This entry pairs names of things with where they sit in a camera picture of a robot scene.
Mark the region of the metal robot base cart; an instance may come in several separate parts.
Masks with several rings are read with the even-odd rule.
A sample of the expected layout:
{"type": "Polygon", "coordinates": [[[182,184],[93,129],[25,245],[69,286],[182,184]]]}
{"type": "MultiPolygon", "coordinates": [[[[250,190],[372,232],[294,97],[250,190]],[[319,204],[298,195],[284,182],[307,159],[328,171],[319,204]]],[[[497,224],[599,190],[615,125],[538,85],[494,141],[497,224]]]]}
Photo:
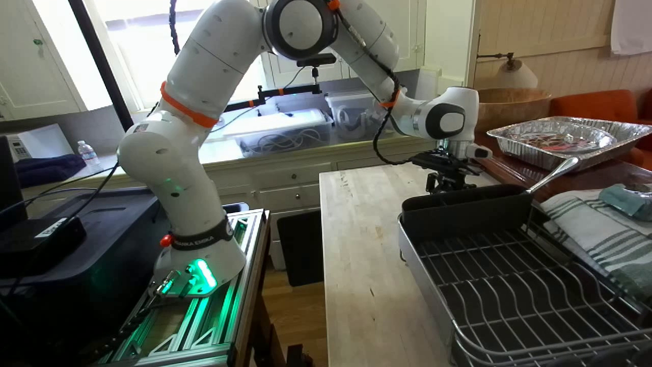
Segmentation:
{"type": "Polygon", "coordinates": [[[264,258],[268,212],[233,212],[246,264],[209,298],[159,298],[96,367],[245,367],[264,258]]]}

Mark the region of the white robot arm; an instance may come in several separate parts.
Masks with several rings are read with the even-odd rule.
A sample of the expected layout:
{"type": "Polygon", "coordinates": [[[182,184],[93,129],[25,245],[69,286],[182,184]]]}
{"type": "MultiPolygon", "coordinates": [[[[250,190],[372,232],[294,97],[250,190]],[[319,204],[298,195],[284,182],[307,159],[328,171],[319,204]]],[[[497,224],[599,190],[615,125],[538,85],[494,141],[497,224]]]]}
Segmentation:
{"type": "Polygon", "coordinates": [[[348,62],[399,132],[440,144],[455,161],[491,153],[475,138],[475,89],[455,85],[433,99],[406,95],[396,78],[399,46],[364,0],[271,0],[264,7],[215,0],[161,83],[157,112],[131,126],[118,147],[118,165],[157,195],[170,224],[153,271],[159,296],[209,296],[242,271],[245,251],[200,147],[229,132],[221,113],[262,52],[300,61],[323,49],[348,62]]]}

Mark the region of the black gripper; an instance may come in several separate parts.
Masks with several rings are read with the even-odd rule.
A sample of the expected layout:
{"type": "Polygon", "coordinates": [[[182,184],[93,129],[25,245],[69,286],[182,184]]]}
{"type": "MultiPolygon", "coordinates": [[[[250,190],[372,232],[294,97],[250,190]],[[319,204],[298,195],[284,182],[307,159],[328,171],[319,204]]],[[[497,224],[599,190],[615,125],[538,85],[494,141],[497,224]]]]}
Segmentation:
{"type": "Polygon", "coordinates": [[[477,176],[477,169],[469,161],[457,159],[446,151],[423,151],[411,156],[411,163],[427,169],[427,192],[457,192],[469,190],[469,176],[477,176]]]}

